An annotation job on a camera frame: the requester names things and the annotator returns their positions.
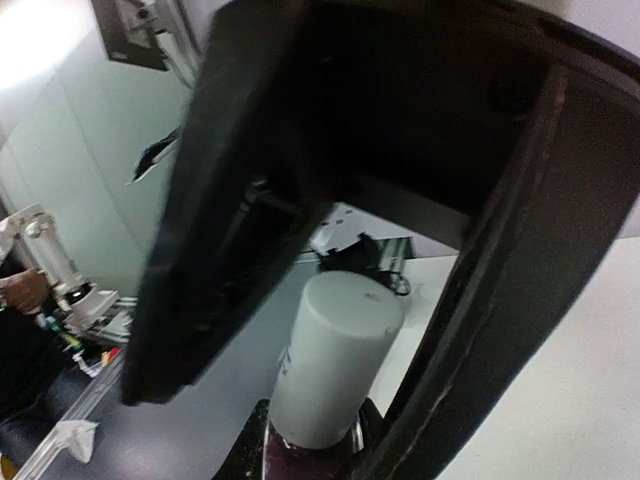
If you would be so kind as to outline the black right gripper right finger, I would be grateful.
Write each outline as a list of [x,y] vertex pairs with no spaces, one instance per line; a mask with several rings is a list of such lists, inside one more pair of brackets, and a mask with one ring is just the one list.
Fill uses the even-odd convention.
[[360,408],[359,420],[363,436],[363,449],[357,455],[357,466],[363,468],[371,464],[380,453],[384,418],[374,401],[367,398]]

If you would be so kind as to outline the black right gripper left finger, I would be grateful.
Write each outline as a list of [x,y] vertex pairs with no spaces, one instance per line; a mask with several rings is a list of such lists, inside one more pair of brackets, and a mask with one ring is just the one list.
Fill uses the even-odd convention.
[[214,480],[261,480],[270,401],[255,405]]

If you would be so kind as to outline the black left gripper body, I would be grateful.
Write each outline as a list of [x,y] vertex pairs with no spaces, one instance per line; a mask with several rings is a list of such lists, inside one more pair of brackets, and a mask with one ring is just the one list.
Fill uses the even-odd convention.
[[253,177],[271,217],[345,201],[459,245],[536,127],[559,237],[616,237],[639,193],[639,59],[511,1],[234,1],[219,12],[219,225]]

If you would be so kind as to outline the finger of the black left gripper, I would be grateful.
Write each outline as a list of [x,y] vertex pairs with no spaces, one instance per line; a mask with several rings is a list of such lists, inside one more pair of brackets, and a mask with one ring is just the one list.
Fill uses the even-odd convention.
[[639,99],[555,67],[349,479],[434,479],[575,302],[639,193]]
[[196,382],[338,198],[348,9],[234,1],[214,15],[140,283],[125,405]]

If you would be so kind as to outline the small nail polish bottle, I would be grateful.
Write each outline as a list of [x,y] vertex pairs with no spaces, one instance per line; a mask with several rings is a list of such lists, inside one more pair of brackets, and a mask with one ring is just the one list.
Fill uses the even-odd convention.
[[336,479],[338,474],[364,448],[360,421],[335,445],[326,449],[305,449],[287,442],[268,422],[262,459],[262,478]]

